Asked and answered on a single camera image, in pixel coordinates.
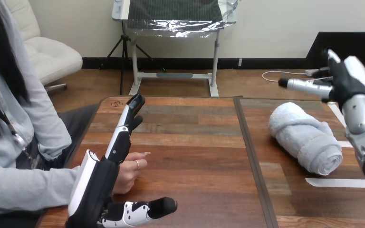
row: white leather armchair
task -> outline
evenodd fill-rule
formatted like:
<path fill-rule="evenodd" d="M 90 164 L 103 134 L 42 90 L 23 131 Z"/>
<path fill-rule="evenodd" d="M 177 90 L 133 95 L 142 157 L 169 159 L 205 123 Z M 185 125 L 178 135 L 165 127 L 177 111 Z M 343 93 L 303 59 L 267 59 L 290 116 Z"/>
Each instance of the white leather armchair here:
<path fill-rule="evenodd" d="M 36 16 L 28 0 L 5 0 L 16 20 L 24 46 L 41 83 L 46 85 L 82 68 L 82 57 L 71 47 L 41 37 Z M 47 91 L 66 88 L 66 84 L 46 87 Z"/>

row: prosthetic hand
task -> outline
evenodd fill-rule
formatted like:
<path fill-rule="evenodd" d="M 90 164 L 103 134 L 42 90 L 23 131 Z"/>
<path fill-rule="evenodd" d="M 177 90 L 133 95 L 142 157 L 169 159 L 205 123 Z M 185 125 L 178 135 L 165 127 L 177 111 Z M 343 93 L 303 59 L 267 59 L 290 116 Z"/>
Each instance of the prosthetic hand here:
<path fill-rule="evenodd" d="M 279 85 L 318 95 L 323 102 L 338 102 L 346 122 L 346 137 L 365 175 L 365 67 L 353 56 L 341 61 L 332 50 L 326 57 L 332 85 L 315 85 L 300 79 L 280 79 Z"/>
<path fill-rule="evenodd" d="M 133 96 L 124 108 L 113 137 L 101 160 L 87 150 L 68 206 L 67 228 L 122 228 L 154 221 L 177 210 L 176 202 L 164 197 L 150 202 L 113 202 L 119 165 L 125 160 L 132 131 L 142 122 L 136 116 L 144 97 Z"/>

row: wooden table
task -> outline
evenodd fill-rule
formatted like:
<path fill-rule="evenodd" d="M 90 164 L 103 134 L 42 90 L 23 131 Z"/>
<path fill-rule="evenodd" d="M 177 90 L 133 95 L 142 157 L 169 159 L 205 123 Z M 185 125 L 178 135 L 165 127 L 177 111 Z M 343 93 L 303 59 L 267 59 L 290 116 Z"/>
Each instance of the wooden table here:
<path fill-rule="evenodd" d="M 86 149 L 107 149 L 129 97 L 102 101 L 70 167 Z M 272 111 L 285 100 L 147 97 L 130 152 L 152 152 L 149 167 L 117 201 L 178 201 L 175 213 L 144 225 L 156 228 L 365 227 L 365 189 L 317 188 L 309 174 L 269 135 Z M 326 121 L 340 140 L 344 127 L 320 102 L 291 101 Z M 325 178 L 363 179 L 353 150 Z M 63 228 L 67 208 L 49 209 L 39 227 Z"/>
<path fill-rule="evenodd" d="M 73 157 L 101 157 L 129 97 L 104 100 Z M 178 210 L 144 227 L 266 227 L 233 98 L 147 97 L 130 152 L 152 152 L 148 168 L 118 201 L 178 201 Z M 67 208 L 50 209 L 42 228 L 63 228 Z"/>
<path fill-rule="evenodd" d="M 342 164 L 327 176 L 308 173 L 274 138 L 267 124 L 279 105 L 293 102 L 306 113 L 330 126 L 338 141 L 347 141 L 345 128 L 331 109 L 321 102 L 240 99 L 248 126 L 252 152 L 268 189 L 279 227 L 365 227 L 365 189 L 319 188 L 308 184 L 305 178 L 364 179 L 355 159 L 353 148 L 342 148 Z"/>

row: white towel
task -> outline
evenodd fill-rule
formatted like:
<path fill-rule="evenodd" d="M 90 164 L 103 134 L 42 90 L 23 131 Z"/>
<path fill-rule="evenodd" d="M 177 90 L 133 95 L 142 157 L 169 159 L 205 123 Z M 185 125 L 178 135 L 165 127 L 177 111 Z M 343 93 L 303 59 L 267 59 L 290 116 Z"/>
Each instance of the white towel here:
<path fill-rule="evenodd" d="M 328 124 L 292 102 L 274 110 L 268 128 L 279 144 L 309 172 L 328 175 L 342 162 L 342 148 Z"/>

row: woman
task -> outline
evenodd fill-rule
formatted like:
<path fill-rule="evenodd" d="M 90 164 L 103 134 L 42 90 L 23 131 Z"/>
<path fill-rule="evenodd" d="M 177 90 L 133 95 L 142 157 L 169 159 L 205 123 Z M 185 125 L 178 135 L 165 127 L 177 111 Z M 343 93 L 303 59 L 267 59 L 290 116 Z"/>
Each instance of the woman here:
<path fill-rule="evenodd" d="M 0 228 L 34 227 L 39 211 L 67 205 L 79 167 L 64 169 L 97 106 L 57 114 L 27 60 L 19 29 L 0 0 Z M 126 193 L 145 154 L 120 166 L 113 193 Z"/>

